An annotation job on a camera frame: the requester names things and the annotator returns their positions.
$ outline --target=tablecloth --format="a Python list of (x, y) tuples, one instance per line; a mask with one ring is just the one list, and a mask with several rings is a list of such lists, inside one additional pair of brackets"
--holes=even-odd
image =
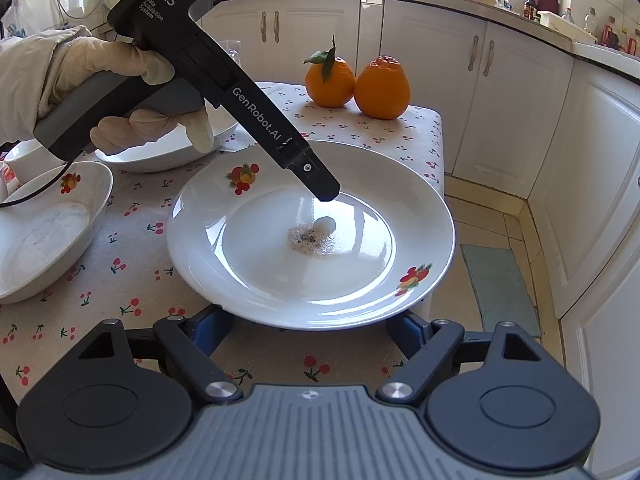
[[(411, 106), (398, 120), (380, 121), (361, 114), (353, 100), (344, 108), (322, 108), (303, 86), (260, 87), (305, 137), (384, 153), (423, 175), (442, 195), (442, 129), (436, 112)], [(0, 306), (0, 373), (17, 400), (101, 320), (117, 317), (126, 328), (144, 328), (169, 314), (191, 316), (207, 305), (174, 269), (164, 224), (174, 197), (193, 175), (254, 140), (238, 127), (221, 142), (217, 152), (174, 170), (113, 170), (102, 227), (82, 257), (37, 296)], [(428, 303), (414, 311), (429, 317)], [(384, 323), (309, 333), (239, 318), (212, 358), (245, 390), (256, 382), (361, 383), (375, 388), (405, 361)], [(155, 362), (139, 364), (156, 368)]]

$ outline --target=white cabinet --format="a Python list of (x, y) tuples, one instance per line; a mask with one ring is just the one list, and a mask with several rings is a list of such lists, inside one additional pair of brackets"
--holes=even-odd
[(558, 317), (596, 278), (628, 231), (639, 209), (639, 176), (638, 86), (576, 61), (529, 199)]
[(486, 22), (419, 4), (385, 0), (380, 54), (395, 57), (411, 103), (442, 117), (445, 171), (451, 173), (481, 65)]
[(354, 68), (360, 0), (227, 0), (202, 18), (216, 40), (240, 40), (242, 67), (256, 81), (302, 84), (304, 60), (329, 50)]
[(640, 466), (640, 221), (562, 318), (566, 366), (593, 395), (602, 425), (587, 466), (624, 478)]
[(560, 50), (489, 23), (453, 175), (528, 197), (556, 129), (573, 64)]

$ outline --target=screw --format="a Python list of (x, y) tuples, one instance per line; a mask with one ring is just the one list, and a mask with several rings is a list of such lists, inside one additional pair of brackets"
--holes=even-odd
[(414, 389), (406, 383), (387, 383), (383, 384), (380, 392), (388, 399), (406, 399)]
[(207, 384), (204, 391), (211, 397), (225, 399), (226, 397), (234, 396), (238, 391), (238, 387), (227, 381), (216, 381), (215, 383)]

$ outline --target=gray-green mat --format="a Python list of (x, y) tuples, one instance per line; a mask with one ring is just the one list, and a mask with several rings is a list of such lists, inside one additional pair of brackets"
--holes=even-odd
[(513, 251), (466, 244), (460, 248), (484, 330), (492, 332), (496, 323), (507, 320), (519, 324), (529, 335), (539, 337), (538, 317)]

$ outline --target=white sleeve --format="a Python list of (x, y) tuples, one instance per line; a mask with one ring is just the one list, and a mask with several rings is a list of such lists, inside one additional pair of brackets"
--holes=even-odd
[(90, 35), (80, 26), (0, 43), (0, 144), (33, 138), (37, 119), (50, 110), (62, 58), (73, 40)]

